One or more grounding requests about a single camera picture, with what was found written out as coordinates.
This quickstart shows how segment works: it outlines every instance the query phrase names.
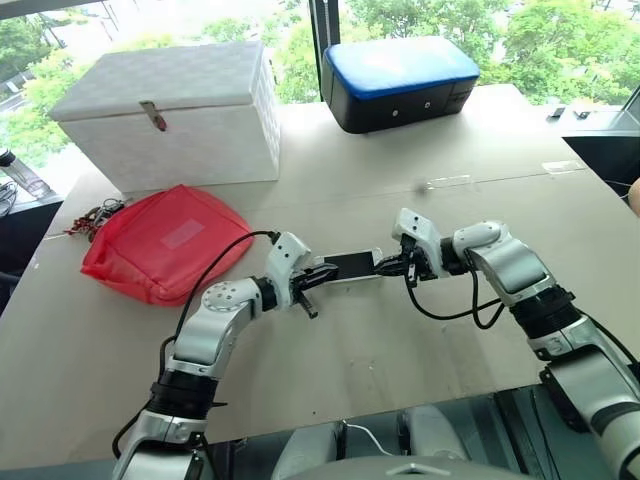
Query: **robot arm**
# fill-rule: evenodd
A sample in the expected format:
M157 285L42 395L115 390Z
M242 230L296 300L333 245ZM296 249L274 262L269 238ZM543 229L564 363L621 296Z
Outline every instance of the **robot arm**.
M242 330L262 312L299 303L310 317L315 312L304 290L335 279L329 264L302 269L309 248L284 232L267 257L262 278L217 283L202 295L200 308L179 332L165 370L151 387L151 399L141 410L114 480L210 478L211 462L204 432L219 381Z
M550 362L542 374L593 432L615 478L640 479L640 386L591 318L575 308L538 256L506 225L482 222L444 238L433 223L402 209L392 232L402 253L377 265L381 275L418 280L484 273L528 337Z

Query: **metal latch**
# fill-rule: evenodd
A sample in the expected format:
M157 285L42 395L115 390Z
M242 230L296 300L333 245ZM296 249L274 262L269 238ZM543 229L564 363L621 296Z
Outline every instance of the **metal latch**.
M145 113L149 116L151 122L158 130L164 132L167 129L167 122L162 118L160 112L156 110L156 106L153 102L140 102L140 106L144 109Z

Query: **box lid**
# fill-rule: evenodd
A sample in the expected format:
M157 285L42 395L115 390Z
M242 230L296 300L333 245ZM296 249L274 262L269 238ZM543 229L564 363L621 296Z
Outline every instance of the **box lid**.
M110 53L51 110L57 121L252 102L264 47L237 42Z
M480 69L443 37L343 43L325 50L327 62L356 98L412 92L478 78Z

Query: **blue and black box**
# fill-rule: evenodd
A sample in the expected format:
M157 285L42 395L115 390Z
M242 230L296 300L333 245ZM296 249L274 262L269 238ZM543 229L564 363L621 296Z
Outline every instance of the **blue and black box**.
M373 40L327 48L321 91L345 131L365 133L458 113L479 75L442 37Z

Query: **phone screen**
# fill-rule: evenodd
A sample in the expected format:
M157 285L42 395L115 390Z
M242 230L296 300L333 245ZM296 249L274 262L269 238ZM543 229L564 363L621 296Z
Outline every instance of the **phone screen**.
M333 255L324 257L326 263L332 263L339 268L336 280L368 277L373 273L372 252L349 253L347 255Z

